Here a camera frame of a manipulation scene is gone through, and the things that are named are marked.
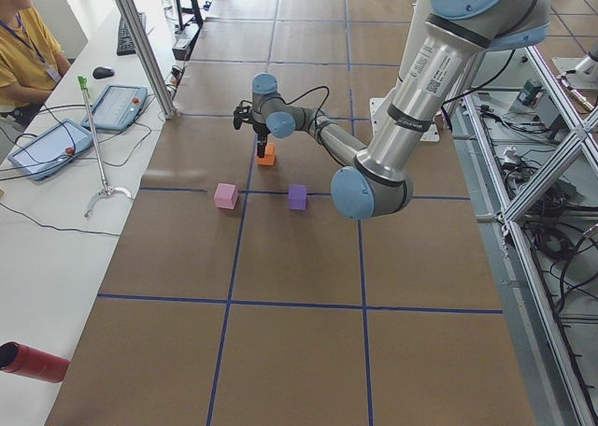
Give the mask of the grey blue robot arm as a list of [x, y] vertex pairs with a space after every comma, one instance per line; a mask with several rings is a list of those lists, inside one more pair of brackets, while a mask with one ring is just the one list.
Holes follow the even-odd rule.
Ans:
[[292, 106], [268, 73], [252, 81], [250, 106], [235, 111], [234, 126], [247, 122], [258, 135], [258, 151], [267, 137], [294, 132], [311, 135], [342, 167], [331, 182], [335, 208], [352, 220], [400, 211], [413, 185], [406, 163], [436, 112], [447, 100], [467, 63], [489, 50], [515, 50], [541, 42], [548, 33], [551, 0], [417, 0], [428, 8], [411, 24], [426, 32], [411, 65], [386, 99], [373, 139], [365, 145], [328, 118], [320, 108]]

